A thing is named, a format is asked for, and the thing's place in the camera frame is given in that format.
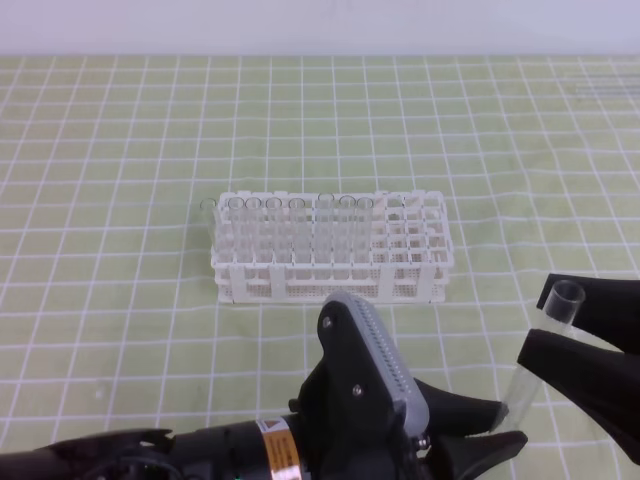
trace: test tube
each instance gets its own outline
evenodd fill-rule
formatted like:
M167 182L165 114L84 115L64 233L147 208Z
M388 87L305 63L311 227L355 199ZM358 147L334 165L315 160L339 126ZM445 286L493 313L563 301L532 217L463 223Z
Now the test tube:
M293 251L296 263L311 263L311 229L307 208L302 198L289 200L289 220L293 228Z
M207 230L209 231L209 238L211 238L211 245L213 248L217 245L217 238L219 234L216 231L216 228L222 226L222 222L220 221L220 211L218 210L218 202L213 198L205 198L200 202L200 212L202 213L202 217L207 224Z
M267 199L267 215L269 218L269 235L273 245L276 263L287 263L291 258L291 248L287 236L282 200L277 197Z
M316 201L313 250L316 263L331 263L331 241L333 238L332 193L321 193Z
M356 203L355 238L353 240L353 256L356 263L369 263L372 216L373 200L368 197L359 198Z
M554 283L542 309L544 316L533 328L557 334L565 333L573 323L584 299L584 290L576 282L560 280ZM526 368L517 366L502 401L502 411L493 428L495 433L519 429L541 385L540 378Z
M351 195L345 195L338 201L338 224L333 250L333 257L336 263L349 263L351 261L355 208L356 199Z
M227 202L229 207L229 218L233 230L233 251L238 262L251 261L251 244L245 234L246 230L246 209L242 197L230 198Z
M248 237L251 250L255 255L256 261L259 261L260 256L260 233L262 230L262 200L258 197L250 197L244 202L247 209L247 228L245 235Z

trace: cutting mat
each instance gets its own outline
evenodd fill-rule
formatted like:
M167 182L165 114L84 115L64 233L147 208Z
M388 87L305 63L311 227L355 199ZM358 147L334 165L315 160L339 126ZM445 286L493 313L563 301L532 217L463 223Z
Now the cutting mat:
M284 412L315 306L221 306L198 203L439 190L447 302L383 307L412 372L505 390L549 271L637 278L636 58L0 58L0 442ZM487 479L638 471L547 389Z

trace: warning label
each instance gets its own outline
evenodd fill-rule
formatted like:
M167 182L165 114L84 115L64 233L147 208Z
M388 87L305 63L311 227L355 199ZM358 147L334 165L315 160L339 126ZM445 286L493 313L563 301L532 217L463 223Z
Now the warning label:
M302 480L298 449L284 418L258 420L256 423L267 449L272 480Z

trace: background wall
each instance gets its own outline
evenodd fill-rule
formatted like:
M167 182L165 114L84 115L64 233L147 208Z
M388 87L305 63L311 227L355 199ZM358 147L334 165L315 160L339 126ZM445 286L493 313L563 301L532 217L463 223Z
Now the background wall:
M640 53L637 0L4 0L0 53Z

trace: test tube rack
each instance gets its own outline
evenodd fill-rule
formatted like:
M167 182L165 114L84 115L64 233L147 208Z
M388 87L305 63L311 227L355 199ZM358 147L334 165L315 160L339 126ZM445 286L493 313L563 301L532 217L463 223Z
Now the test tube rack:
M345 290L378 304L442 302L449 269L454 265L453 244L447 220L444 197L440 192L376 192L350 194L373 200L370 247L363 255L350 252L350 261L336 263L316 261L313 238L310 240L310 262L296 261L293 251L294 226L289 220L289 200L305 201L307 220L312 237L316 228L317 193L288 192L227 192L220 196L215 244L211 249L211 266L215 270L218 299L222 303L321 303L335 290ZM336 195L337 200L343 194ZM269 198L282 200L284 228L289 232L286 262L270 258L238 261L234 250L234 228L229 199L259 198L264 207ZM268 224L265 208L259 212L259 222ZM338 222L337 214L333 225ZM270 239L258 240L267 249Z

